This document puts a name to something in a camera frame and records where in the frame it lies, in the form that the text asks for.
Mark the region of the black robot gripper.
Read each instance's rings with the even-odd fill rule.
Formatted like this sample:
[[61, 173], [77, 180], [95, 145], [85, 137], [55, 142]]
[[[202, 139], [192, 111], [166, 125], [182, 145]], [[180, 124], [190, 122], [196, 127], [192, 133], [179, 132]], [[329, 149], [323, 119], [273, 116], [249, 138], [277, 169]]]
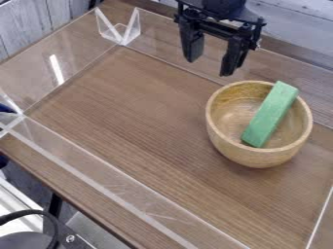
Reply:
[[[219, 39], [239, 35], [242, 30], [250, 31], [250, 49], [259, 46], [265, 19], [246, 8], [247, 0], [175, 0], [178, 13], [174, 21], [179, 26], [183, 56], [194, 62], [203, 53], [204, 32]], [[249, 52], [249, 43], [232, 36], [227, 41], [227, 49], [222, 58], [219, 75], [231, 76], [242, 66]]]

